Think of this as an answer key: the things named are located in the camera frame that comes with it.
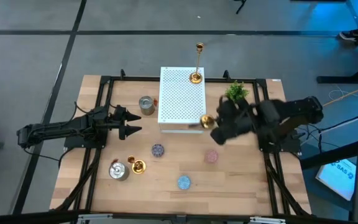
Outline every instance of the silver can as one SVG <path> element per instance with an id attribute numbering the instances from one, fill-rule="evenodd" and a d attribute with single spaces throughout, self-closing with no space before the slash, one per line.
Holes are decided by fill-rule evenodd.
<path id="1" fill-rule="evenodd" d="M 142 96 L 139 100 L 139 107 L 144 115 L 151 115 L 154 112 L 154 100 L 149 96 Z"/>
<path id="2" fill-rule="evenodd" d="M 109 174 L 113 179 L 124 181 L 129 176 L 129 169 L 120 162 L 113 162 L 110 165 Z"/>

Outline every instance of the potted plant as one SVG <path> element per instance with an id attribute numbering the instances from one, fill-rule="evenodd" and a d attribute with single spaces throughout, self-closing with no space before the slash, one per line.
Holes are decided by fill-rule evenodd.
<path id="1" fill-rule="evenodd" d="M 238 100 L 245 98 L 248 93 L 249 91 L 244 89 L 243 83 L 238 83 L 236 80 L 226 90 L 225 95 L 233 102 L 237 102 Z"/>

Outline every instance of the wooden table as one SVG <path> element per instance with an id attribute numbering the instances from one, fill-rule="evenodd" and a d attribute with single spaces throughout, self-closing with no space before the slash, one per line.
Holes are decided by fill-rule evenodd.
<path id="1" fill-rule="evenodd" d="M 85 75 L 78 106 L 88 111 L 94 108 L 100 76 Z M 280 80 L 266 80 L 270 99 L 285 100 Z M 207 113 L 216 116 L 219 96 L 227 83 L 206 83 Z M 247 100 L 254 102 L 252 85 Z M 138 101 L 149 95 L 158 99 L 159 82 L 115 81 L 111 104 L 125 106 L 131 113 L 142 116 L 129 124 L 143 129 L 125 141 L 118 139 L 118 131 L 109 132 L 108 142 L 102 150 L 94 189 L 94 212 L 126 213 L 187 213 L 197 215 L 271 215 L 268 184 L 263 155 L 258 150 L 257 137 L 245 134 L 217 145 L 208 132 L 204 134 L 161 133 L 157 124 L 158 111 L 150 116 L 140 112 Z M 76 116 L 83 115 L 77 111 Z M 162 144 L 165 154 L 155 158 L 151 154 L 154 144 Z M 219 152 L 216 164 L 204 163 L 204 154 L 214 149 Z M 73 190 L 80 176 L 85 149 L 69 152 L 63 159 L 50 208 L 59 206 Z M 109 166 L 113 159 L 125 163 L 128 156 L 142 159 L 147 164 L 143 174 L 132 171 L 126 181 L 112 179 Z M 310 205 L 299 160 L 291 154 L 281 153 L 286 186 L 307 212 Z M 177 179 L 188 175 L 189 190 L 180 190 Z M 80 208 L 85 207 L 88 186 L 85 186 Z M 280 191 L 276 186 L 279 212 L 282 212 Z"/>

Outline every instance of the concrete floor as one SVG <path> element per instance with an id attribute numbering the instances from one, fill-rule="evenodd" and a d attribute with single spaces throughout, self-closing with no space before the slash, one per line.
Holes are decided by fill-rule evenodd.
<path id="1" fill-rule="evenodd" d="M 358 15 L 358 0 L 351 1 Z M 79 0 L 0 0 L 1 30 L 71 30 Z M 323 30 L 354 29 L 344 3 L 248 0 L 88 1 L 80 30 Z M 38 123 L 53 87 L 68 35 L 0 35 L 0 215 L 8 214 L 28 155 L 17 146 L 16 130 Z M 83 75 L 157 76 L 161 66 L 186 67 L 196 60 L 194 44 L 203 42 L 200 64 L 208 77 L 229 70 L 233 78 L 280 78 L 288 100 L 314 95 L 329 101 L 335 85 L 318 85 L 318 75 L 358 71 L 358 47 L 333 37 L 235 35 L 79 35 L 75 39 L 52 120 L 70 118 Z M 358 85 L 340 85 L 345 91 Z M 320 127 L 358 115 L 358 98 L 324 109 Z M 324 135 L 339 146 L 358 140 L 358 122 Z M 45 142 L 42 154 L 58 158 L 63 140 Z M 323 146 L 324 150 L 333 147 Z M 24 212 L 48 210 L 57 163 L 40 159 Z M 310 194 L 319 217 L 345 219 L 347 212 Z M 131 221 L 115 220 L 115 223 Z"/>

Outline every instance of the person's foot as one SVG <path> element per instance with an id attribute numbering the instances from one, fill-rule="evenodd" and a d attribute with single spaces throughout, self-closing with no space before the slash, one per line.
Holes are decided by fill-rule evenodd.
<path id="1" fill-rule="evenodd" d="M 344 40 L 357 41 L 358 40 L 358 29 L 350 31 L 342 31 L 339 36 Z"/>

